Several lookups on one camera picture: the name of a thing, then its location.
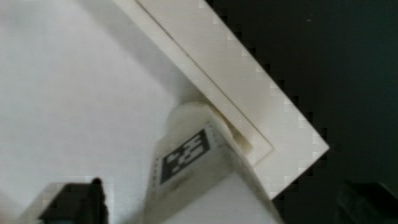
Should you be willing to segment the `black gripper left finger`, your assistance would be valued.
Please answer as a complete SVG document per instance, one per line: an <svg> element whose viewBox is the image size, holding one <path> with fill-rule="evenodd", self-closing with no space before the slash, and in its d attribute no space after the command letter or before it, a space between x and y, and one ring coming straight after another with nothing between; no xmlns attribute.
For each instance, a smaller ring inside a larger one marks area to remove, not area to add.
<svg viewBox="0 0 398 224"><path fill-rule="evenodd" d="M102 179L68 183L41 213L43 224L109 224Z"/></svg>

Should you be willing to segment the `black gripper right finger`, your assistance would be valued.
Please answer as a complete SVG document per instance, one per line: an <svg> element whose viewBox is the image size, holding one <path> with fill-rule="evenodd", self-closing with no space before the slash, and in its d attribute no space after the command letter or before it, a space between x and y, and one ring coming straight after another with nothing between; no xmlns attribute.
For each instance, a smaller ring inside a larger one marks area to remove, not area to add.
<svg viewBox="0 0 398 224"><path fill-rule="evenodd" d="M343 182L334 224L398 224L398 196L382 183Z"/></svg>

